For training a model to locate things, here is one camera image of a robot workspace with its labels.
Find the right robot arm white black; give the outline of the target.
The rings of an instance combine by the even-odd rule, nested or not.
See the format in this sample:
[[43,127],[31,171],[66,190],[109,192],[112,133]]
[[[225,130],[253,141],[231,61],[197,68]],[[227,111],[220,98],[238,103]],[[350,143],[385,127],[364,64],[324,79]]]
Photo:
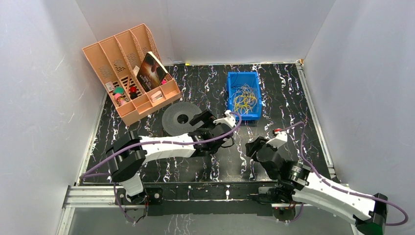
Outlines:
[[275,187],[260,187],[254,200],[259,203],[305,203],[339,216],[364,235],[385,232],[387,196],[356,192],[323,176],[301,162],[283,159],[278,148],[286,137],[268,140],[258,137],[245,145],[246,156],[265,169]]

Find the blue plastic bin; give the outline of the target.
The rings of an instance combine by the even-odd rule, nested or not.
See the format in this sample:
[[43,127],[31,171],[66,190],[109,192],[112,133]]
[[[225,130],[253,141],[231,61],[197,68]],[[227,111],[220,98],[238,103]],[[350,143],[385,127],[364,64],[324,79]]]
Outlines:
[[227,107],[241,115],[243,121],[261,118],[262,96],[257,72],[228,72]]

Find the orange file organizer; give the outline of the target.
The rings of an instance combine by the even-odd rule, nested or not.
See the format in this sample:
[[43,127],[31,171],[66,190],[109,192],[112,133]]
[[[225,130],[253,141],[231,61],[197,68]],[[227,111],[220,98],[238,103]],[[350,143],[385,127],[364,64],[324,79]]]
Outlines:
[[[159,87],[149,92],[143,90],[134,72],[140,68],[149,51],[160,58],[153,35],[144,23],[83,48],[88,62],[127,126],[182,96],[177,82],[170,74],[166,75]],[[114,99],[114,89],[118,86],[124,89],[122,95],[128,101],[120,107]],[[129,96],[131,86],[136,86],[138,91],[138,97],[134,100]]]

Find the grey perforated cable spool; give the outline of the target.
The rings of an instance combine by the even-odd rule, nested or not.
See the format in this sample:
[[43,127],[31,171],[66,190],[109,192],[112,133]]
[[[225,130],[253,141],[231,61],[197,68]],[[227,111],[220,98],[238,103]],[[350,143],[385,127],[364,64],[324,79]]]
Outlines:
[[185,133],[193,132],[203,123],[200,121],[191,125],[190,121],[195,115],[202,110],[190,102],[177,102],[169,106],[163,113],[162,126],[164,131],[171,136],[179,136]]

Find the red black small item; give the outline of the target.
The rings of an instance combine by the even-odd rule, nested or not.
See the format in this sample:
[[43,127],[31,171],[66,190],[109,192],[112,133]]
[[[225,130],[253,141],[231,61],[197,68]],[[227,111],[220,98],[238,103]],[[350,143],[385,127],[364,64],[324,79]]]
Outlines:
[[138,91],[136,86],[131,86],[129,88],[129,96],[131,100],[134,100],[138,97]]

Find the brown book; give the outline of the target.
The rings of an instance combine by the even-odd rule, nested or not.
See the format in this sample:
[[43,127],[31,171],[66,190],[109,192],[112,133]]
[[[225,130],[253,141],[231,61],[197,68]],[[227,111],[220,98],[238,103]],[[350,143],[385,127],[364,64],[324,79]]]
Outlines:
[[146,53],[137,72],[136,78],[145,92],[149,92],[160,85],[168,74],[167,69],[152,51]]

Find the green tape roll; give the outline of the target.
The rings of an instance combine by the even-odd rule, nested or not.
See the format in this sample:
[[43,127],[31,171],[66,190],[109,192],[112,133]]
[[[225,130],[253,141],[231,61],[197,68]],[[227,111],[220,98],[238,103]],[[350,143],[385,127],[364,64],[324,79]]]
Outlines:
[[124,94],[124,89],[120,86],[115,87],[114,94]]

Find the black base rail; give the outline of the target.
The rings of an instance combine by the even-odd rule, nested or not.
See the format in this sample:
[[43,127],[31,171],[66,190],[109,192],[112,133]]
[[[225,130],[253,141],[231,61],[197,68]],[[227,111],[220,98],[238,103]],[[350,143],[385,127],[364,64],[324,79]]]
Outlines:
[[150,216],[174,214],[254,214],[273,216],[278,204],[259,194],[272,182],[145,183]]

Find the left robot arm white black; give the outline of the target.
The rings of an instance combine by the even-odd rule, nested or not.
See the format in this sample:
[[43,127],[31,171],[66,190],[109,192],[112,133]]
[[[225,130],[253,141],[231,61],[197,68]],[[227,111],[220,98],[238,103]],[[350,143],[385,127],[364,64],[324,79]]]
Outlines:
[[146,190],[138,173],[147,162],[174,157],[194,158],[212,155],[233,136],[234,113],[227,110],[216,118],[209,110],[194,116],[191,125],[202,123],[196,130],[179,136],[153,138],[133,133],[117,140],[107,151],[111,180],[124,189],[124,199],[141,204]]

